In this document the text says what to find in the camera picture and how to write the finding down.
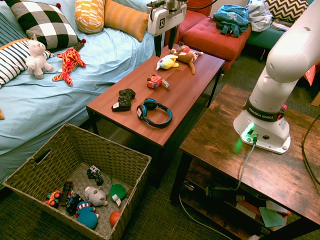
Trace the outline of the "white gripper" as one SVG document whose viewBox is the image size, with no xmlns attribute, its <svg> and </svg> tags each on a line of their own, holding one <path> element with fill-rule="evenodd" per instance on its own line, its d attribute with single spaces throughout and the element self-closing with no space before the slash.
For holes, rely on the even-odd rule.
<svg viewBox="0 0 320 240">
<path fill-rule="evenodd" d="M 147 13 L 149 14 L 147 31 L 154 36 L 155 55 L 160 57 L 164 45 L 163 34 L 170 30 L 168 48 L 174 46 L 178 25 L 186 16 L 186 3 L 148 3 Z"/>
</svg>

